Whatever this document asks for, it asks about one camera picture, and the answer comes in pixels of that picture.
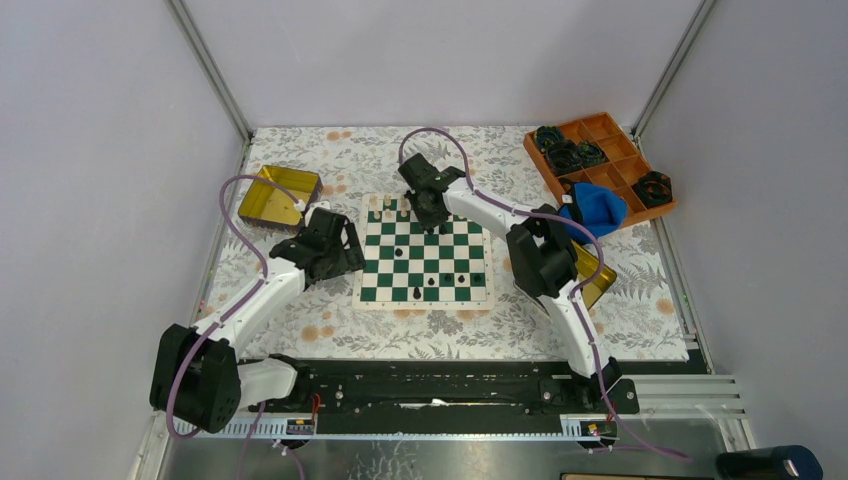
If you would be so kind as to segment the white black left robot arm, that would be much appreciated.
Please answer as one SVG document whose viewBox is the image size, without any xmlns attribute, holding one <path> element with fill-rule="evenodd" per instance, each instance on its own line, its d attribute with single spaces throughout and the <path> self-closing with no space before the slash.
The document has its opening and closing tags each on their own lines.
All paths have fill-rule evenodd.
<svg viewBox="0 0 848 480">
<path fill-rule="evenodd" d="M 271 318 L 312 285 L 359 271 L 365 259 L 356 227 L 343 214 L 312 207 L 296 235 L 260 259 L 261 271 L 239 298 L 195 326 L 173 324 L 162 334 L 149 403 L 171 420 L 221 431 L 235 413 L 275 400 L 296 411 L 310 385 L 295 360 L 273 354 L 246 360 L 248 344 Z"/>
</svg>

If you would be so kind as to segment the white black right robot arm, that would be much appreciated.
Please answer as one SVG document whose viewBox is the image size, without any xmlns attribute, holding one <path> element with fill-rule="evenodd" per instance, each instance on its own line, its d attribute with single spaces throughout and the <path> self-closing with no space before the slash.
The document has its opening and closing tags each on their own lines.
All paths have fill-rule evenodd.
<svg viewBox="0 0 848 480">
<path fill-rule="evenodd" d="M 400 163 L 398 172 L 424 229 L 437 231 L 451 216 L 463 216 L 506 242 L 514 284 L 542 305 L 565 345 L 570 369 L 583 377 L 573 386 L 575 402 L 589 412 L 607 405 L 613 387 L 597 374 L 605 359 L 582 299 L 575 246 L 557 210 L 509 204 L 472 186 L 458 168 L 440 171 L 420 154 Z"/>
</svg>

